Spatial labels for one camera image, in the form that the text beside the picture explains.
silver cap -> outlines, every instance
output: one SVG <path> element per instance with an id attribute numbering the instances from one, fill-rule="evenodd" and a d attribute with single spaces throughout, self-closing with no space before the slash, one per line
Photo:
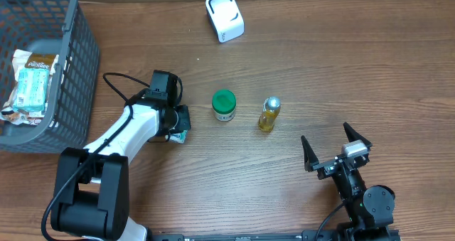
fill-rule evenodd
<path id="1" fill-rule="evenodd" d="M 267 99 L 267 108 L 271 110 L 277 110 L 281 107 L 281 102 L 279 101 L 278 97 L 272 96 Z"/>

food package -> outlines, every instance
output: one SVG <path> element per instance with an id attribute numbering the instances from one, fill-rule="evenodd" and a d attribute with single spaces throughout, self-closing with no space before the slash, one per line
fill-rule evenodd
<path id="1" fill-rule="evenodd" d="M 1 108 L 1 120 L 12 124 L 38 125 L 41 122 L 57 62 L 58 55 L 14 52 L 12 65 L 16 85 Z"/>

bottle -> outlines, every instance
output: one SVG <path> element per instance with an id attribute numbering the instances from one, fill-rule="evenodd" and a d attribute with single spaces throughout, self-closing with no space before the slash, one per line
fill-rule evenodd
<path id="1" fill-rule="evenodd" d="M 281 107 L 278 97 L 272 96 L 267 98 L 262 108 L 261 117 L 259 118 L 259 129 L 264 132 L 272 131 L 273 126 L 275 125 L 275 119 L 278 117 Z"/>

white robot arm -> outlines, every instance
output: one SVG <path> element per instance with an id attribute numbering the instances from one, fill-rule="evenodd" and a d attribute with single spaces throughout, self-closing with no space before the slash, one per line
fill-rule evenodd
<path id="1" fill-rule="evenodd" d="M 181 99 L 177 82 L 181 84 L 177 76 L 155 70 L 150 88 L 127 102 L 122 116 L 106 133 L 84 149 L 64 150 L 50 217 L 54 230 L 89 240 L 149 241 L 151 233 L 129 217 L 128 165 L 150 138 L 191 129 L 188 107 L 177 105 Z M 83 162 L 88 167 L 71 179 L 76 170 L 82 170 Z M 79 184 L 89 182 L 99 183 L 100 192 L 79 190 Z"/>

jar with green lid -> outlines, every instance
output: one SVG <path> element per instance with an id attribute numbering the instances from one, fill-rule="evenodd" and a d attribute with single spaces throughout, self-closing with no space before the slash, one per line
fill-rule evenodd
<path id="1" fill-rule="evenodd" d="M 229 90 L 219 90 L 212 98 L 213 114 L 220 121 L 229 121 L 235 116 L 237 100 L 234 93 Z"/>

